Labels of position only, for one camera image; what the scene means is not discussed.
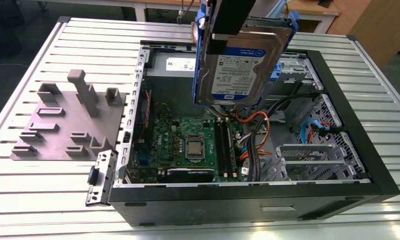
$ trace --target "sticker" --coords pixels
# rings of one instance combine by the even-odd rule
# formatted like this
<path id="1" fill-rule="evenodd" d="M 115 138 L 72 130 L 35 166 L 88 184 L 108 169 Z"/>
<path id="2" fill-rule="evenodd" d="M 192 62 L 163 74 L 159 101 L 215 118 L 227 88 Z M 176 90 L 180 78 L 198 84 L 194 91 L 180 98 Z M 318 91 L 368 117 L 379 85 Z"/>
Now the sticker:
<path id="1" fill-rule="evenodd" d="M 235 100 L 247 96 L 256 80 L 254 69 L 264 60 L 266 50 L 227 47 L 218 55 L 218 65 L 211 93 L 222 99 Z"/>
<path id="2" fill-rule="evenodd" d="M 196 66 L 195 58 L 170 57 L 166 60 L 167 71 L 194 72 Z"/>
<path id="3" fill-rule="evenodd" d="M 242 175 L 248 175 L 250 174 L 250 169 L 247 167 L 242 168 Z"/>

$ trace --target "hard drive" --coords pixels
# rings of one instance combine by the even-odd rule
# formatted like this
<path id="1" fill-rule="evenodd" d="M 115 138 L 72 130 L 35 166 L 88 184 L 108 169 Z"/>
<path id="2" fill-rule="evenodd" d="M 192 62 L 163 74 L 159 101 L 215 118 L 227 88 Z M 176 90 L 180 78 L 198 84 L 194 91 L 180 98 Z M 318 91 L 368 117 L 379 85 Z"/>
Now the hard drive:
<path id="1" fill-rule="evenodd" d="M 239 34 L 230 36 L 223 54 L 208 54 L 210 42 L 204 41 L 194 88 L 196 104 L 254 106 L 259 102 L 292 34 L 284 20 L 272 24 L 278 26 L 244 25 Z"/>

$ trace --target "floor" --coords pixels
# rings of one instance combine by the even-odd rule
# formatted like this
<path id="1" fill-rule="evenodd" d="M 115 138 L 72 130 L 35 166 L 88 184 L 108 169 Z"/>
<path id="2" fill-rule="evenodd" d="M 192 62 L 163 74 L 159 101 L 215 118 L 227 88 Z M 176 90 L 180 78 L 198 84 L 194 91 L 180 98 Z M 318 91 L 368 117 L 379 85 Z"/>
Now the floor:
<path id="1" fill-rule="evenodd" d="M 56 24 L 60 16 L 72 16 L 79 18 L 96 18 L 124 20 L 123 10 L 116 6 L 96 6 L 49 2 L 48 11 L 41 12 L 37 2 L 23 1 L 21 13 L 24 15 L 25 24 L 15 29 L 16 35 L 23 45 L 21 52 L 8 58 L 0 58 L 0 64 L 21 64 L 0 66 L 0 111 L 12 95 L 12 92 L 23 78 L 27 67 L 29 65 L 37 51 L 48 37 L 48 34 Z M 135 11 L 126 9 L 127 20 L 135 20 Z M 151 21 L 174 23 L 176 19 L 175 12 L 163 10 L 148 10 Z M 194 19 L 195 13 L 190 12 L 186 17 L 187 24 Z M 396 55 L 391 63 L 383 69 L 394 87 L 400 93 L 400 55 Z"/>

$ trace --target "motherboard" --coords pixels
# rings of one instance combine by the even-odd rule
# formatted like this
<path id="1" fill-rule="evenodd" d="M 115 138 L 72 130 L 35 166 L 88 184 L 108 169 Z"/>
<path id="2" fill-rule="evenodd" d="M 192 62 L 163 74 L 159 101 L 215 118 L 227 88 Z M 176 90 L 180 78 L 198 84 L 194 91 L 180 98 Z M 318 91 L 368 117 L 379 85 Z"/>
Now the motherboard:
<path id="1" fill-rule="evenodd" d="M 240 182 L 240 127 L 220 118 L 156 119 L 151 150 L 136 153 L 139 165 L 128 169 L 132 182 Z"/>

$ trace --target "white table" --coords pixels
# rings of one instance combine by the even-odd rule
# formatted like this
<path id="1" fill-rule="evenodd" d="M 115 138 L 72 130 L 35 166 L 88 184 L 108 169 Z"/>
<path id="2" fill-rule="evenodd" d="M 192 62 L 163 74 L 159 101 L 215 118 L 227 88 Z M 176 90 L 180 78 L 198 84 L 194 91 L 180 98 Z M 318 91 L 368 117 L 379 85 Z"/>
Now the white table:
<path id="1" fill-rule="evenodd" d="M 131 0 L 44 0 L 44 2 L 55 2 L 55 3 L 67 3 L 67 4 L 88 4 L 88 5 L 102 5 L 102 6 L 116 6 L 135 9 L 136 21 L 146 22 L 147 21 L 147 9 L 163 9 L 163 10 L 180 10 L 180 5 L 167 4 L 167 3 L 150 3 L 150 2 L 136 2 Z M 45 5 L 43 1 L 39 1 L 39 6 L 41 10 L 45 11 Z M 199 11 L 199 6 L 192 6 L 190 8 L 191 12 Z M 336 15 L 332 15 L 330 12 L 328 15 L 323 14 L 299 14 L 300 19 L 303 20 L 314 20 L 319 21 L 318 27 L 314 31 L 316 34 L 326 34 L 331 24 L 335 20 Z"/>
<path id="2" fill-rule="evenodd" d="M 88 161 L 13 161 L 41 83 L 84 69 L 96 91 L 134 91 L 142 40 L 191 42 L 191 26 L 73 18 L 56 24 L 0 114 L 0 237 L 107 240 L 400 239 L 400 195 L 326 220 L 131 227 L 112 207 L 86 207 Z M 292 49 L 319 50 L 400 188 L 400 96 L 358 42 L 298 33 Z"/>

